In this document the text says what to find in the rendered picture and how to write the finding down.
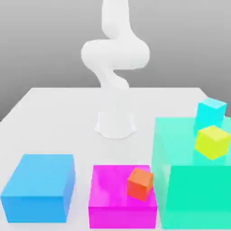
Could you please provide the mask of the small orange cube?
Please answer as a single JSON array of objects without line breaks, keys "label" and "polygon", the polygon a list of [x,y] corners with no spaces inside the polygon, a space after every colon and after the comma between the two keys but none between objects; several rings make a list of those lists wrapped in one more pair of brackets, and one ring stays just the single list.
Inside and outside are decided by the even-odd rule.
[{"label": "small orange cube", "polygon": [[134,168],[133,172],[127,179],[127,194],[141,201],[146,201],[153,188],[154,174]]}]

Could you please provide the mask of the small cyan cube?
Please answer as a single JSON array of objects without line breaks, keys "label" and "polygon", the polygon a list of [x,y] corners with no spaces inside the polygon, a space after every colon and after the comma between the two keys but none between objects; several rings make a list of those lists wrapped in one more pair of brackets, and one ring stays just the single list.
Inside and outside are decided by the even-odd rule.
[{"label": "small cyan cube", "polygon": [[220,127],[225,117],[226,107],[227,103],[210,97],[199,102],[195,118],[196,129],[211,125]]}]

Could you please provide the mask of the small yellow cube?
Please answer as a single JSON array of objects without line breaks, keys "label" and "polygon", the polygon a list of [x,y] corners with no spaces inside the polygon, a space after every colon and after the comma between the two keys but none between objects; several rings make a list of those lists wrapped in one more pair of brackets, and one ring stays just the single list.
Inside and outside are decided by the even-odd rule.
[{"label": "small yellow cube", "polygon": [[223,157],[228,153],[231,134],[215,125],[198,130],[195,150],[210,160]]}]

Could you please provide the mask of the large blue box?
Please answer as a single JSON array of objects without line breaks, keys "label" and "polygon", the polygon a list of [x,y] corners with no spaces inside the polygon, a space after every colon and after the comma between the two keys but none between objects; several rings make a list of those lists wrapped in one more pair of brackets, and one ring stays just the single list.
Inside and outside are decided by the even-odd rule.
[{"label": "large blue box", "polygon": [[65,223],[75,184],[71,154],[24,154],[1,193],[9,223]]}]

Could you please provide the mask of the large magenta box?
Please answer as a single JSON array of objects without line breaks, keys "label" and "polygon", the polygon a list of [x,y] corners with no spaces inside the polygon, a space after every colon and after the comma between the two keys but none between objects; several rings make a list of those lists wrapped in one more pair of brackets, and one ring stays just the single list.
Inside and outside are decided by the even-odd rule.
[{"label": "large magenta box", "polygon": [[94,165],[88,203],[91,229],[154,229],[157,200],[151,190],[146,201],[127,194],[127,179],[135,168],[149,165]]}]

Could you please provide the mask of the large turquoise box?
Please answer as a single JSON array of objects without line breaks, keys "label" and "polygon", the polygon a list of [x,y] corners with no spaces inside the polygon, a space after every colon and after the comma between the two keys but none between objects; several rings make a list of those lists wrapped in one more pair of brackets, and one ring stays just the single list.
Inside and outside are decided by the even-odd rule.
[{"label": "large turquoise box", "polygon": [[151,171],[164,229],[231,229],[231,145],[215,160],[195,150],[193,117],[157,117]]}]

